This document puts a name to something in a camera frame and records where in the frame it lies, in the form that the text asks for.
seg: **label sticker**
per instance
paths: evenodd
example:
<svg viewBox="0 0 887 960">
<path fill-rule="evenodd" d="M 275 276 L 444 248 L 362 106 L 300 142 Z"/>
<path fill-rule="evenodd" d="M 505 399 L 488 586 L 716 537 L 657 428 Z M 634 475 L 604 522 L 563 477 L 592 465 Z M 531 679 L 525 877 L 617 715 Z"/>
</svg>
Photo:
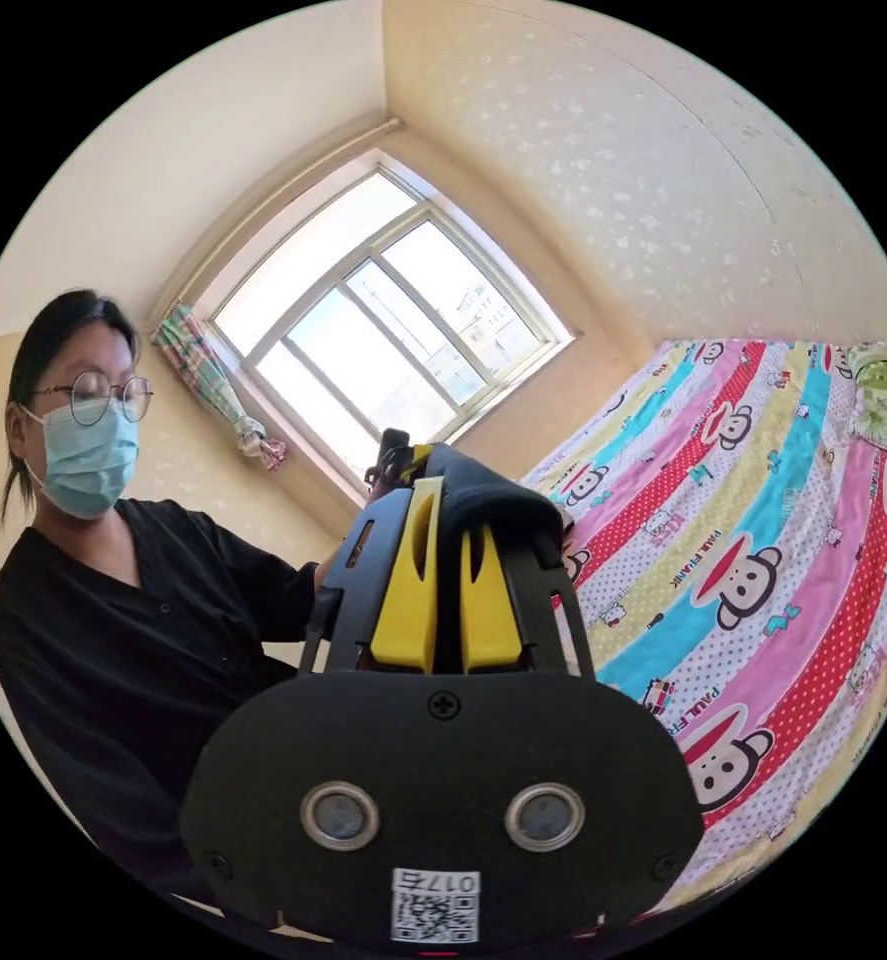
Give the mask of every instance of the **label sticker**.
<svg viewBox="0 0 887 960">
<path fill-rule="evenodd" d="M 476 943 L 479 920 L 479 873 L 393 871 L 392 940 Z"/>
</svg>

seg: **tied curtain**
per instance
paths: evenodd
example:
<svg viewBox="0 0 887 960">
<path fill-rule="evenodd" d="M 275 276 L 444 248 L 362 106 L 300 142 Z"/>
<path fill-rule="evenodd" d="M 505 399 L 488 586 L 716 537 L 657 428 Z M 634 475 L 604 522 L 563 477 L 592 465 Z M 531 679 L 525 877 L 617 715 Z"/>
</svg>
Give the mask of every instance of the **tied curtain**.
<svg viewBox="0 0 887 960">
<path fill-rule="evenodd" d="M 277 470 L 286 459 L 286 444 L 267 439 L 263 424 L 247 416 L 207 340 L 203 323 L 190 309 L 177 304 L 163 319 L 152 342 L 190 390 L 233 426 L 240 450 L 248 457 L 260 457 L 267 470 Z"/>
</svg>

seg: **woman's hand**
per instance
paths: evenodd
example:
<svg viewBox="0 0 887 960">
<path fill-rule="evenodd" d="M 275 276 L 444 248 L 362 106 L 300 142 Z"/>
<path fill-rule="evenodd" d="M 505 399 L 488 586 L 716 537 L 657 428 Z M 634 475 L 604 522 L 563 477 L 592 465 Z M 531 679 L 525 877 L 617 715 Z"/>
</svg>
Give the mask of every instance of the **woman's hand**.
<svg viewBox="0 0 887 960">
<path fill-rule="evenodd" d="M 366 504 L 369 506 L 371 503 L 376 503 L 380 497 L 385 497 L 391 490 L 396 488 L 396 480 L 398 476 L 397 468 L 394 466 L 387 467 L 384 473 L 381 473 L 376 479 L 376 483 L 370 488 L 370 495 L 366 498 Z"/>
</svg>

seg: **window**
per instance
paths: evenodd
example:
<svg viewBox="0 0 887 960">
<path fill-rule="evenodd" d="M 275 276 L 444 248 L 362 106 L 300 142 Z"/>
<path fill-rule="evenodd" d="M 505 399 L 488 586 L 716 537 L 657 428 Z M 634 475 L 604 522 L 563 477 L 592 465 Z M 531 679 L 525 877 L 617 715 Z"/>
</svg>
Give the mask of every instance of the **window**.
<svg viewBox="0 0 887 960">
<path fill-rule="evenodd" d="M 476 245 L 382 167 L 292 231 L 215 322 L 357 479 L 385 428 L 444 440 L 557 342 Z"/>
</svg>

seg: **bed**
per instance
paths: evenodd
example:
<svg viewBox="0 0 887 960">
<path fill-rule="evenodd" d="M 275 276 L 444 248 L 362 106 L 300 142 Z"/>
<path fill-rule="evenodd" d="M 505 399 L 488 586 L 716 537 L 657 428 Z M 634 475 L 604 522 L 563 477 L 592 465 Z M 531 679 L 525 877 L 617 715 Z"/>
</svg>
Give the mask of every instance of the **bed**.
<svg viewBox="0 0 887 960">
<path fill-rule="evenodd" d="M 846 357 L 664 343 L 522 480 L 572 518 L 597 679 L 693 776 L 706 833 L 654 912 L 776 857 L 885 719 L 887 452 L 850 434 Z"/>
</svg>

